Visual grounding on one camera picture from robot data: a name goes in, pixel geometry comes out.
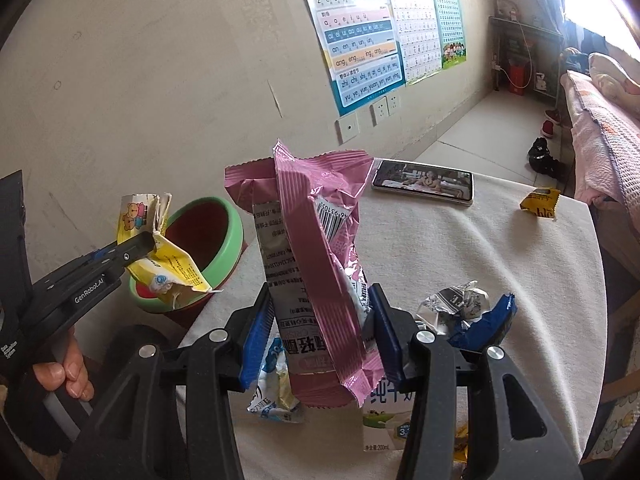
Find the person's left hand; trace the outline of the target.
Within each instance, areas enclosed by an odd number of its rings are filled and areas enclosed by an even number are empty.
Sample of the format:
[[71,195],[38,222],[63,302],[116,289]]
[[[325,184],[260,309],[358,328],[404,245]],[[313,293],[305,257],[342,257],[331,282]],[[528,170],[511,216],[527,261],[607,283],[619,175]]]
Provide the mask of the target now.
[[67,335],[66,352],[62,363],[47,362],[32,366],[36,381],[47,392],[53,392],[64,387],[74,399],[89,402],[94,396],[94,387],[89,379],[89,373],[84,356],[75,337],[75,330],[71,328]]

